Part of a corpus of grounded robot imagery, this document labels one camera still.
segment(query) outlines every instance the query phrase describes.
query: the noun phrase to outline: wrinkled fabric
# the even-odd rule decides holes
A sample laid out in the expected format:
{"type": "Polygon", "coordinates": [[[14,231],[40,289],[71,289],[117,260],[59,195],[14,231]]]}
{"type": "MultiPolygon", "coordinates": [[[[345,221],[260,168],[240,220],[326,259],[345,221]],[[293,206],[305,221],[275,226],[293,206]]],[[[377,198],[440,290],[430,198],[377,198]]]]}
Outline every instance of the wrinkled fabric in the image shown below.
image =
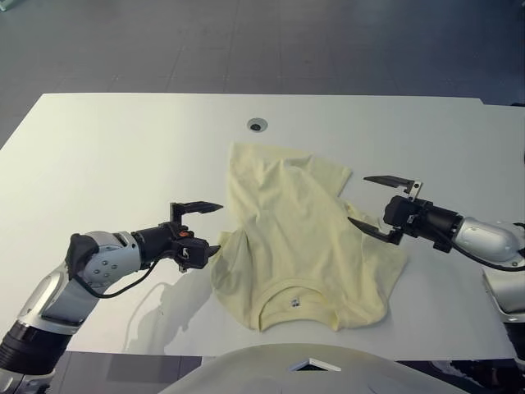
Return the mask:
{"type": "Polygon", "coordinates": [[[234,144],[229,209],[212,261],[217,298],[247,328],[317,320],[334,330],[381,320],[406,257],[347,217],[377,225],[338,197],[350,169],[293,149],[234,144]]]}

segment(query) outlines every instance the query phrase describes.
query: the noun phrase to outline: white table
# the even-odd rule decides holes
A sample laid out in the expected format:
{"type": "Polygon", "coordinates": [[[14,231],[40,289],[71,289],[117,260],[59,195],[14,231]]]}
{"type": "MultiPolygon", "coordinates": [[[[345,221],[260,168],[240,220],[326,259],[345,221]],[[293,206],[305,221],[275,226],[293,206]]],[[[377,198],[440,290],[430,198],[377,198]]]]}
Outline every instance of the white table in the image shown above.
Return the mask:
{"type": "MultiPolygon", "coordinates": [[[[0,332],[63,260],[71,233],[150,227],[168,219],[171,201],[224,204],[233,141],[352,167],[343,196],[377,216],[395,190],[362,178],[391,174],[424,181],[421,198],[463,215],[523,220],[524,114],[473,98],[46,94],[0,151],[0,332]],[[268,129],[250,132],[252,117],[268,129]]],[[[235,228],[227,209],[185,222],[211,242],[235,228]]],[[[206,270],[181,276],[164,260],[133,291],[99,302],[70,350],[220,355],[314,342],[396,360],[513,355],[476,263],[424,240],[405,237],[402,247],[410,260],[390,313],[369,328],[302,321],[251,332],[218,303],[206,270]]]]}

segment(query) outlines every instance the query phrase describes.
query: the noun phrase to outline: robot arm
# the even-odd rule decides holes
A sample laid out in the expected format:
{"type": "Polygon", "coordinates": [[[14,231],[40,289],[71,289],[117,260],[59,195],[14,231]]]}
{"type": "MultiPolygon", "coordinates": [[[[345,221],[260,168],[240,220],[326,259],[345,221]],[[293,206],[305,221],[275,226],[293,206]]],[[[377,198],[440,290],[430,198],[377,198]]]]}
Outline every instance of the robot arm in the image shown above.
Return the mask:
{"type": "Polygon", "coordinates": [[[396,195],[386,205],[383,234],[367,223],[349,218],[364,233],[398,245],[403,234],[434,242],[434,248],[452,249],[483,265],[483,281],[516,350],[518,367],[525,373],[525,225],[489,224],[464,218],[456,212],[418,199],[420,181],[395,176],[369,176],[367,181],[384,186],[403,186],[406,197],[396,195]]]}
{"type": "Polygon", "coordinates": [[[49,273],[27,300],[0,344],[0,393],[44,393],[71,337],[98,301],[143,281],[160,259],[174,259],[179,270],[203,268],[218,250],[183,226],[182,215],[208,213],[221,205],[172,204],[170,222],[129,232],[74,234],[65,261],[49,273]],[[130,273],[147,270],[136,282],[105,294],[130,273]]]}

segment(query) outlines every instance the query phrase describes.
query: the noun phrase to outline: metal bracket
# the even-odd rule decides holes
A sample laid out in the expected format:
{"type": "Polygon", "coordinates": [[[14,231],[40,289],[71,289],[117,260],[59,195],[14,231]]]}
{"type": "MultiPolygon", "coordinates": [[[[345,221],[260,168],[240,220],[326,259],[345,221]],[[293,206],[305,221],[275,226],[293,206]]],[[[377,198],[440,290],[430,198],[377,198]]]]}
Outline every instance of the metal bracket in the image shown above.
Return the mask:
{"type": "Polygon", "coordinates": [[[170,222],[175,222],[181,224],[182,215],[192,212],[198,213],[210,213],[215,212],[223,208],[222,205],[207,203],[205,201],[197,201],[194,203],[179,204],[171,203],[170,204],[170,222]]]}
{"type": "Polygon", "coordinates": [[[360,222],[359,220],[348,218],[359,230],[367,234],[368,236],[373,236],[380,241],[389,242],[391,244],[399,245],[401,238],[403,238],[403,232],[401,230],[390,230],[388,234],[383,234],[379,231],[377,227],[372,226],[371,224],[360,222]]]}
{"type": "Polygon", "coordinates": [[[414,201],[423,187],[423,182],[412,181],[409,179],[399,178],[392,175],[380,175],[380,176],[367,176],[364,178],[365,181],[378,183],[379,185],[389,187],[404,187],[403,192],[409,195],[409,200],[414,201]]]}

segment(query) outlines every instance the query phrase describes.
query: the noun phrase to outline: tiled floor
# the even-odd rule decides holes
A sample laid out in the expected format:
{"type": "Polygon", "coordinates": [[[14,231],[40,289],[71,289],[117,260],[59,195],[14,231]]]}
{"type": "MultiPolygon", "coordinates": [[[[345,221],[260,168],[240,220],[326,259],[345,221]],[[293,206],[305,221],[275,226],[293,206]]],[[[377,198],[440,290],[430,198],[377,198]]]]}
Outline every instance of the tiled floor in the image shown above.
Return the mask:
{"type": "Polygon", "coordinates": [[[200,365],[201,357],[66,352],[48,394],[157,394],[200,365]]]}
{"type": "MultiPolygon", "coordinates": [[[[523,103],[520,3],[18,0],[0,14],[0,147],[47,92],[400,94],[523,103]]],[[[69,372],[54,392],[82,392],[71,386],[71,371],[82,363],[102,368],[98,378],[108,382],[113,358],[128,363],[68,354],[61,371],[69,372]]],[[[166,383],[148,379],[142,392],[166,383]]],[[[126,384],[109,383],[105,391],[130,392],[126,384]]]]}

